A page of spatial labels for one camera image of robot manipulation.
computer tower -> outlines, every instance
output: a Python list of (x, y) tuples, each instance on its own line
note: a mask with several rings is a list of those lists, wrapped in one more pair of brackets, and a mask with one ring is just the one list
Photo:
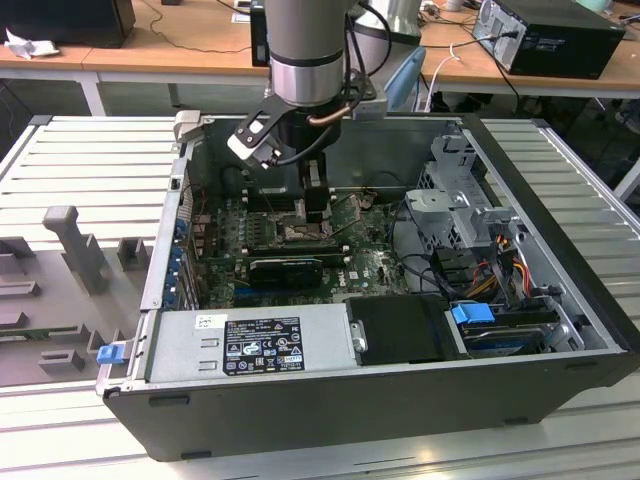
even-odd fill
[(511, 75), (587, 79), (600, 77), (624, 33), (570, 0), (485, 0), (473, 29), (493, 37), (480, 43)]

paper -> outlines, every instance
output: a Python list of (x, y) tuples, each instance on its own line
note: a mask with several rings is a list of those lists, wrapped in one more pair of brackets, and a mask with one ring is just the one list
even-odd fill
[(31, 57), (44, 57), (60, 53), (53, 42), (48, 40), (31, 41), (14, 35), (7, 29), (7, 39), (4, 46), (9, 48), (14, 55), (31, 60)]

motherboard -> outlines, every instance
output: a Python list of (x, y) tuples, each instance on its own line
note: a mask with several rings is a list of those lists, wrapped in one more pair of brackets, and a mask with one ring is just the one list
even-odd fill
[(208, 308), (408, 293), (389, 244), (397, 206), (373, 193), (345, 192), (335, 196), (321, 223), (309, 224), (293, 202), (277, 197), (225, 200), (210, 215), (211, 248), (201, 249), (199, 259), (206, 268)]

blue object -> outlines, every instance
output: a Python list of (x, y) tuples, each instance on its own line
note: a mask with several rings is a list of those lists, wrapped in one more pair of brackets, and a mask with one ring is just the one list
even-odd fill
[(460, 303), (451, 310), (456, 323), (494, 323), (491, 307), (487, 303)]
[(395, 112), (407, 101), (426, 56), (427, 50), (424, 47), (416, 47), (391, 76), (384, 87), (387, 94), (387, 110)]
[(104, 345), (98, 350), (98, 365), (124, 363), (124, 345)]
[(175, 287), (177, 283), (178, 283), (178, 277), (176, 277), (175, 275), (169, 274), (164, 279), (164, 284), (169, 285), (170, 287)]
[(176, 237), (184, 237), (187, 233), (187, 222), (178, 218), (176, 220), (176, 228), (175, 228), (175, 236)]
[(169, 273), (180, 270), (180, 262), (176, 258), (169, 258)]

metal bracket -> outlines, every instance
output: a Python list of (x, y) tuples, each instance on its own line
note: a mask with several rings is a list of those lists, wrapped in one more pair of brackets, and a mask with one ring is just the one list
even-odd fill
[(183, 110), (178, 112), (173, 122), (173, 134), (178, 143), (186, 143), (202, 133), (200, 110)]

